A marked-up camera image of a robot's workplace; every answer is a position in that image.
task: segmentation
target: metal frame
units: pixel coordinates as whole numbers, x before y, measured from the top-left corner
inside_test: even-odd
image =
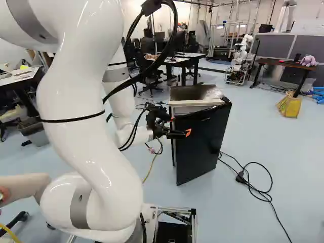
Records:
[[[35,51],[35,55],[39,57],[40,61],[42,62],[43,66],[44,66],[45,72],[47,72],[50,69],[50,67],[47,65],[46,58],[45,58],[43,52]]]
[[[187,4],[195,4],[195,5],[207,6],[207,7],[217,7],[217,6],[221,5],[221,4],[216,3],[216,2],[213,2],[213,3],[210,3],[210,4],[204,4],[204,3],[192,2],[192,1],[189,1],[189,0],[173,0],[173,1],[187,3]]]
[[[243,80],[242,80],[242,83],[238,83],[238,82],[234,82],[234,81],[230,81],[230,80],[227,80],[227,75],[228,74],[231,74],[232,72],[243,72],[244,73],[244,77],[243,77]],[[242,70],[242,71],[236,71],[236,70],[233,70],[233,67],[230,66],[229,68],[227,68],[225,70],[225,76],[224,76],[224,81],[226,84],[235,84],[235,85],[244,85],[245,84],[245,81],[247,80],[247,76],[248,76],[248,70]]]
[[[154,23],[154,14],[151,14],[150,16],[151,20],[152,20],[152,35],[153,35],[153,40],[154,40],[154,50],[155,50],[155,54],[157,54],[157,42],[155,40],[155,23]]]
[[[293,48],[294,48],[294,46],[295,46],[296,39],[297,39],[297,35],[295,35],[294,40],[293,40],[293,43],[292,43],[292,46],[291,46],[290,49],[289,49],[289,52],[288,52],[288,55],[287,55],[287,59],[290,57],[290,54],[291,54],[292,51],[293,51]]]
[[[268,24],[271,23],[271,19],[272,19],[272,15],[273,15],[273,11],[274,11],[274,7],[275,7],[276,2],[277,2],[277,0],[272,0],[272,2],[271,2],[272,10],[271,10],[270,18],[268,17],[269,18]]]
[[[198,220],[196,209],[190,208],[168,208],[168,207],[157,207],[157,217],[161,216],[162,214],[168,215],[176,220],[181,221],[182,223],[191,226],[192,232],[192,243],[198,242]],[[77,240],[75,235],[70,235],[68,241],[66,243],[74,243]]]
[[[258,14],[259,14],[259,10],[260,10],[260,0],[257,0],[258,1],[258,5],[257,5],[257,12],[256,12],[256,17],[254,19],[254,22],[253,23],[250,23],[250,20],[251,20],[251,4],[253,4],[252,2],[255,2],[253,0],[246,0],[246,1],[238,1],[238,6],[237,6],[237,11],[236,11],[236,19],[234,21],[230,21],[231,19],[231,16],[232,16],[232,12],[233,12],[233,5],[235,3],[230,3],[230,4],[221,4],[220,6],[225,6],[225,5],[232,5],[232,8],[229,12],[229,21],[226,23],[226,24],[218,24],[217,23],[217,20],[218,20],[218,13],[219,13],[219,6],[218,6],[218,9],[217,9],[217,17],[216,17],[216,23],[215,25],[212,25],[212,28],[211,29],[211,40],[210,40],[210,43],[209,43],[209,52],[208,52],[208,57],[213,57],[214,56],[214,44],[215,44],[215,40],[214,40],[214,35],[215,35],[215,28],[217,28],[218,25],[229,25],[228,28],[224,28],[224,43],[223,45],[225,45],[225,43],[227,44],[228,40],[230,39],[231,40],[231,46],[230,46],[230,51],[228,53],[228,58],[231,58],[231,55],[233,53],[233,44],[234,44],[234,39],[239,39],[241,37],[240,36],[240,32],[241,32],[241,24],[245,24],[246,25],[246,31],[245,31],[245,34],[248,33],[248,28],[249,28],[249,25],[253,25],[252,27],[252,31],[253,31],[253,34],[255,34],[255,27],[256,27],[256,24],[257,24],[257,18],[258,18]],[[248,21],[247,22],[243,22],[243,21],[239,21],[238,19],[238,16],[239,16],[239,4],[240,3],[249,3],[250,4],[250,9],[249,9],[249,17],[248,17]],[[237,29],[237,25],[238,25],[238,32],[237,32],[237,37],[229,37],[229,32],[230,32],[230,27],[234,25],[234,31],[233,33],[235,33],[236,29]]]

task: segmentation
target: yellow bag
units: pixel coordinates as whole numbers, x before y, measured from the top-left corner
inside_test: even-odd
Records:
[[[286,96],[276,105],[281,115],[297,118],[302,104],[301,98],[294,98],[293,91],[287,91]]]

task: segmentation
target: yellow cable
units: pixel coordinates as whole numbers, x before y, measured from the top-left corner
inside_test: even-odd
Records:
[[[19,238],[15,235],[14,232],[11,231],[6,225],[0,223],[0,228],[4,229],[10,236],[11,238],[15,241],[15,243],[22,243]]]
[[[151,163],[151,166],[150,166],[150,169],[148,170],[146,177],[142,181],[142,184],[144,184],[145,181],[147,180],[147,178],[149,177],[149,175],[150,175],[150,173],[152,171],[152,168],[153,168],[154,161],[155,161],[155,159],[156,159],[157,156],[158,156],[158,154],[155,154],[154,155],[153,160],[152,160],[152,163]]]

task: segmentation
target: wooden desk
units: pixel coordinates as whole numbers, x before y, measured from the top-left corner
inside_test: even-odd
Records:
[[[259,84],[258,79],[259,79],[260,71],[261,71],[261,68],[263,67],[263,65],[278,65],[278,66],[284,66],[284,67],[293,67],[293,68],[304,69],[305,70],[304,76],[302,77],[302,80],[294,93],[294,98],[296,98],[299,95],[300,90],[302,89],[309,72],[316,70],[315,66],[306,67],[306,66],[302,66],[300,63],[296,63],[293,61],[280,62],[278,59],[272,59],[272,58],[260,58],[256,62],[259,63],[259,67],[258,67],[257,74],[254,78],[254,82],[250,86],[250,89],[254,88],[255,86],[257,86]]]
[[[175,61],[170,60],[171,57],[168,57],[163,65],[167,67],[167,79],[172,79],[172,67],[181,67],[181,85],[186,86],[186,67],[190,65],[190,58],[175,57]],[[155,61],[155,59],[147,58],[148,61]]]
[[[184,58],[190,58],[190,59],[201,59],[207,56],[205,53],[191,53],[191,52],[176,52],[174,54],[175,57],[184,57]]]

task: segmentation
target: gray wall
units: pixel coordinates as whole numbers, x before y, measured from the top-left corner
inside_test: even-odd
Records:
[[[294,44],[289,55],[290,59],[294,59],[295,55],[300,53],[301,58],[312,55],[317,62],[324,63],[324,48],[321,48],[321,44],[324,43],[324,36],[298,35],[295,43],[293,43],[294,38],[295,35],[293,34],[270,33],[256,35],[252,53],[256,53],[257,43],[260,41],[257,56],[285,59],[288,57],[292,44]],[[303,74],[304,71],[301,69],[286,67],[280,81],[298,84]],[[311,71],[308,77],[316,79],[313,84],[314,87],[324,87],[324,65],[318,65],[316,71]]]

